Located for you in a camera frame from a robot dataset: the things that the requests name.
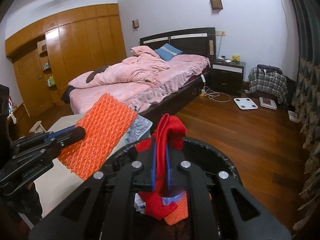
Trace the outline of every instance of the patterned curtain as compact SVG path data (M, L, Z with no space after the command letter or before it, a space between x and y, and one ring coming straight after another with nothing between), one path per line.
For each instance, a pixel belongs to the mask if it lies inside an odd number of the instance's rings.
M303 148L310 153L305 182L300 197L306 203L299 208L305 218L294 225L300 230L320 202L320 6L316 0L292 0L300 34L300 66L297 90L292 100L301 133L306 136Z

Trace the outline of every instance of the nightstand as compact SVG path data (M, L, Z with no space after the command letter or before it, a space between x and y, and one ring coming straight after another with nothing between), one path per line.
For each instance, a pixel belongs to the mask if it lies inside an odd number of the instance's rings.
M217 92L241 95L245 63L214 61L210 69L210 88Z

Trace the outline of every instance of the wall socket plate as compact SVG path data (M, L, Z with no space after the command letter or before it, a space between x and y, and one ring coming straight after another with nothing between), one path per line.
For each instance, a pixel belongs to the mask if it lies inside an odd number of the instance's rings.
M216 36L226 36L226 31L216 31Z

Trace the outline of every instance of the yellow toy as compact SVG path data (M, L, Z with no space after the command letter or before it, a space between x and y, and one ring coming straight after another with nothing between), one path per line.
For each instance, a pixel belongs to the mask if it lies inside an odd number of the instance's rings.
M232 55L231 61L239 63L240 62L240 56L239 55Z

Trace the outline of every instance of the silver bolt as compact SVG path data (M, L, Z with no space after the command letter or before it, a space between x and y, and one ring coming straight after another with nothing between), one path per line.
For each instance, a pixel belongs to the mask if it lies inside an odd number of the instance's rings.
M191 166L191 163L188 162L188 161L183 161L180 163L180 165L183 167L183 168L189 168Z
M95 179L102 179L103 177L103 172L102 171L96 171L94 174L93 174L93 177Z
M219 177L221 179L227 179L229 177L229 174L226 171L220 171L219 172Z
M134 161L133 163L131 163L132 167L134 168L140 168L142 166L142 162L140 161Z

